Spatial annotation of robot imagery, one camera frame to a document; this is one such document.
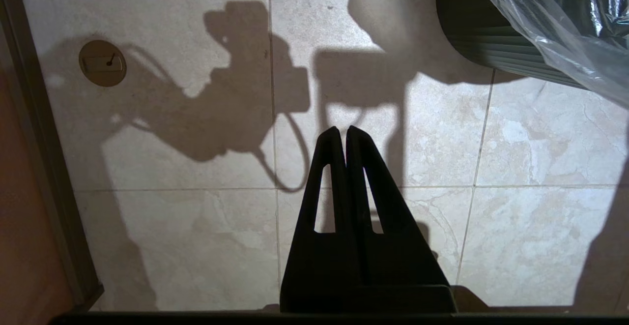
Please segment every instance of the black plastic object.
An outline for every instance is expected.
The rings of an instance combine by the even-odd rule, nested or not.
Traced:
[[[452,46],[465,58],[495,69],[584,88],[544,62],[490,0],[436,0],[437,14]]]
[[[339,130],[317,140],[280,294],[282,312],[452,313],[450,285],[371,137],[351,126],[344,164]],[[315,232],[330,164],[336,233]],[[371,226],[363,169],[383,234]]]

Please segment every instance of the floor tile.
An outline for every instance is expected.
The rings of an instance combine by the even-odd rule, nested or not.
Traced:
[[[497,81],[509,76],[496,72]],[[586,90],[525,78],[494,85],[479,185],[616,184],[627,111]]]
[[[104,311],[279,302],[274,190],[77,193]]]
[[[76,190],[274,187],[268,0],[24,2]],[[117,86],[81,73],[95,39]]]
[[[459,283],[490,306],[613,312],[629,274],[629,190],[477,188]]]
[[[418,227],[429,242],[431,249],[437,254],[437,260],[443,273],[453,284],[456,282],[458,261],[463,247],[471,193],[471,188],[402,189],[406,204],[415,217]],[[326,212],[317,213],[317,218],[326,219],[325,225],[330,222],[333,223],[333,219],[329,217],[332,215],[330,196],[331,190],[328,189],[322,190],[319,196],[319,206],[325,208]],[[278,231],[281,274],[283,274],[288,260],[301,198],[301,194],[279,192]],[[381,229],[378,231],[378,217],[371,197],[370,203],[374,231],[381,233]],[[324,227],[324,230],[330,231],[330,226]]]
[[[304,157],[332,125],[368,132],[400,186],[472,184],[492,73],[447,43],[434,0],[271,7],[283,184],[303,187]]]

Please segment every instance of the plastic bag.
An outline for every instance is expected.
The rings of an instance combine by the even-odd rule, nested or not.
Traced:
[[[546,64],[629,108],[627,0],[491,0]]]

